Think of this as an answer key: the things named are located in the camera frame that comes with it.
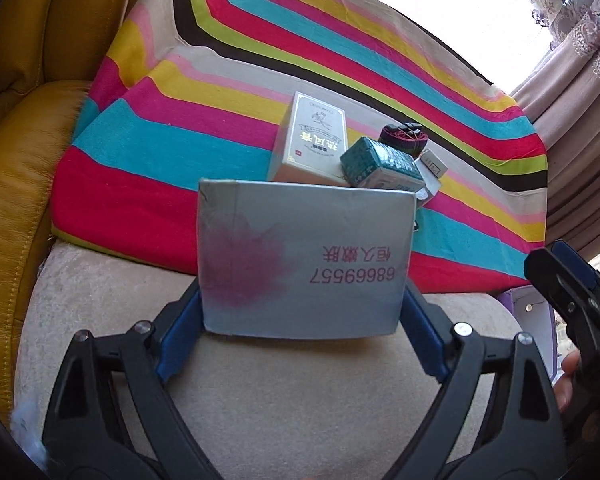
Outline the person's right hand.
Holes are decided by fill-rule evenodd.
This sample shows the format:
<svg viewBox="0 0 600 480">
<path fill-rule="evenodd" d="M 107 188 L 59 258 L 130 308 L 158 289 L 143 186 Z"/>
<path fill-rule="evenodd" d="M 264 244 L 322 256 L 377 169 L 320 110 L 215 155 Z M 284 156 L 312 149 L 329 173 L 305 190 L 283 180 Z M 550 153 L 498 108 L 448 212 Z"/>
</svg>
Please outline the person's right hand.
<svg viewBox="0 0 600 480">
<path fill-rule="evenodd" d="M 562 360 L 562 376 L 555 382 L 553 387 L 559 411 L 563 413 L 573 396 L 573 378 L 581 361 L 581 353 L 578 349 L 572 350 Z"/>
</svg>

